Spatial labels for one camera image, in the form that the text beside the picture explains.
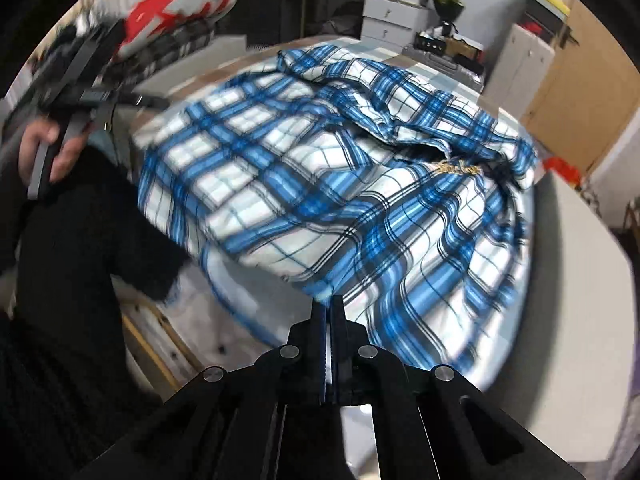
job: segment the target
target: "black sleeve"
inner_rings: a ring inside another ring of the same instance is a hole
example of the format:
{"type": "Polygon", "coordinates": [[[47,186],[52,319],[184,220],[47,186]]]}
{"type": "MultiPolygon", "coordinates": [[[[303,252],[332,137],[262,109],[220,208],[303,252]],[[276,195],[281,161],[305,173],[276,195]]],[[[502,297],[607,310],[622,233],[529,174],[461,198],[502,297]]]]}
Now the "black sleeve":
{"type": "Polygon", "coordinates": [[[27,198],[18,174],[21,140],[21,135],[15,135],[0,149],[0,274],[15,263],[22,207],[27,198]]]}

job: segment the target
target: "person's arm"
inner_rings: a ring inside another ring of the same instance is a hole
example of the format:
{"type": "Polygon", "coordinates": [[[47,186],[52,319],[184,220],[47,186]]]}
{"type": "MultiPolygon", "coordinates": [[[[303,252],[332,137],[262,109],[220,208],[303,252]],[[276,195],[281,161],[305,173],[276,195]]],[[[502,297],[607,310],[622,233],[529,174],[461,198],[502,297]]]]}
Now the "person's arm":
{"type": "MultiPolygon", "coordinates": [[[[15,247],[20,237],[22,210],[27,200],[27,186],[38,145],[52,143],[60,134],[56,123],[45,119],[31,120],[24,132],[12,135],[0,148],[0,274],[15,263],[15,247]]],[[[50,180],[57,182],[73,168],[86,145],[83,136],[66,142],[53,160],[50,180]]]]}

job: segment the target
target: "red cushion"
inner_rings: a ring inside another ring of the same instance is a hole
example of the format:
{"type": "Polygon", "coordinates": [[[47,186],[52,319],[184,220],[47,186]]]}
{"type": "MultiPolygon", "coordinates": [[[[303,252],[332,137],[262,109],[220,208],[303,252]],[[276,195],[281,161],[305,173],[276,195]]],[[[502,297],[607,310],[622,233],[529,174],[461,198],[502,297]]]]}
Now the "red cushion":
{"type": "Polygon", "coordinates": [[[167,30],[189,19],[231,10],[236,0],[142,0],[126,20],[127,37],[116,56],[125,59],[167,30]]]}

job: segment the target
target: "metal bolt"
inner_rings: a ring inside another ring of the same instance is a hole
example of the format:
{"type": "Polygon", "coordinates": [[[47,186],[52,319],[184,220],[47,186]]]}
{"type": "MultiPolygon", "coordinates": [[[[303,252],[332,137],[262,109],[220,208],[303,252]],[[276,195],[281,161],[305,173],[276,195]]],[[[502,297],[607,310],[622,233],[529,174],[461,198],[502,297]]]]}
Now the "metal bolt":
{"type": "Polygon", "coordinates": [[[376,355],[378,355],[378,349],[375,346],[363,345],[358,348],[358,355],[360,357],[364,357],[365,359],[373,359],[376,355]]]}
{"type": "Polygon", "coordinates": [[[225,376],[225,371],[219,366],[212,366],[204,370],[202,377],[207,383],[217,383],[225,376]]]}
{"type": "Polygon", "coordinates": [[[285,359],[293,359],[294,357],[298,357],[300,355],[300,348],[293,345],[286,345],[280,349],[280,355],[285,359]]]}
{"type": "Polygon", "coordinates": [[[436,377],[441,381],[450,381],[453,377],[456,376],[456,373],[453,371],[453,368],[448,366],[438,366],[436,368],[436,377]]]}

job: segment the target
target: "hand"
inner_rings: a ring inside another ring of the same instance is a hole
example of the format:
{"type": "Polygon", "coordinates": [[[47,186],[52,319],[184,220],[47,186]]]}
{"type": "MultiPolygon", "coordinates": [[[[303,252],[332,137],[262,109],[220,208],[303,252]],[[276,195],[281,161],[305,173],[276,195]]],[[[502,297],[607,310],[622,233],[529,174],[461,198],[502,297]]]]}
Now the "hand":
{"type": "MultiPolygon", "coordinates": [[[[86,146],[89,132],[90,130],[87,126],[81,136],[69,139],[62,146],[56,158],[53,159],[51,174],[49,175],[50,182],[58,182],[68,175],[86,146]]],[[[18,172],[26,186],[29,185],[31,180],[31,171],[33,171],[38,145],[41,142],[52,144],[59,135],[60,127],[58,124],[46,118],[37,118],[25,128],[20,142],[18,172]]]]}

